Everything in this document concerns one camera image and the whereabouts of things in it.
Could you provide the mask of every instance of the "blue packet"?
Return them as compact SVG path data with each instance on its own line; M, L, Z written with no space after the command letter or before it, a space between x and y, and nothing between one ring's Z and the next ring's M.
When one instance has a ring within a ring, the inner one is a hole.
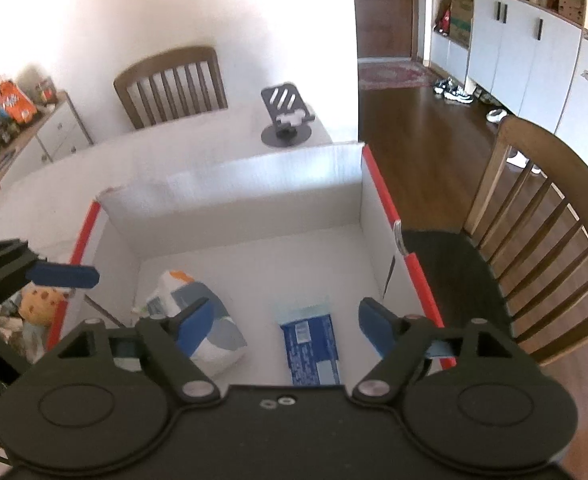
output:
M327 304L280 311L294 386L341 384L338 350Z

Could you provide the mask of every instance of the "silver bolt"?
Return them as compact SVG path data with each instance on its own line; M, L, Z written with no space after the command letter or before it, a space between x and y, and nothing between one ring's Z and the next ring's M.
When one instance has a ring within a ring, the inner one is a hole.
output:
M214 385L207 381L189 381L183 384L183 393L187 397L206 397L214 393Z
M377 379L363 381L359 384L359 392L368 397L383 397L389 393L389 390L389 384Z
M296 399L294 397L290 397L288 395L279 397L279 404L281 406L292 406L296 403Z
M259 406L263 408L263 410L275 410L279 405L275 400L263 399Z

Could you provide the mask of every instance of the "orange snack package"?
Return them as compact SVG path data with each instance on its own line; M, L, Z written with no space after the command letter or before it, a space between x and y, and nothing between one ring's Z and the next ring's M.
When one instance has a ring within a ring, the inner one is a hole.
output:
M0 83L0 106L18 124L29 124L38 109L13 81Z

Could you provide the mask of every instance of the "chair seat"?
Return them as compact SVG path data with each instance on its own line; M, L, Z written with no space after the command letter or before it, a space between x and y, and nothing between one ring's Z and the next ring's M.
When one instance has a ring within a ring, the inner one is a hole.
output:
M510 316L491 267L468 236L446 231L403 231L416 253L446 327L482 317L512 336Z

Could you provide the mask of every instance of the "white table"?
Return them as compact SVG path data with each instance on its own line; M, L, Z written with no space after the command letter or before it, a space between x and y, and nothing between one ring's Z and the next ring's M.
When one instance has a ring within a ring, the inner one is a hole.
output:
M69 253L101 191L277 151L261 142L270 123L256 101L158 124L69 156L0 191L0 239L28 240L52 258ZM312 136L301 147L331 144L319 119L310 126Z

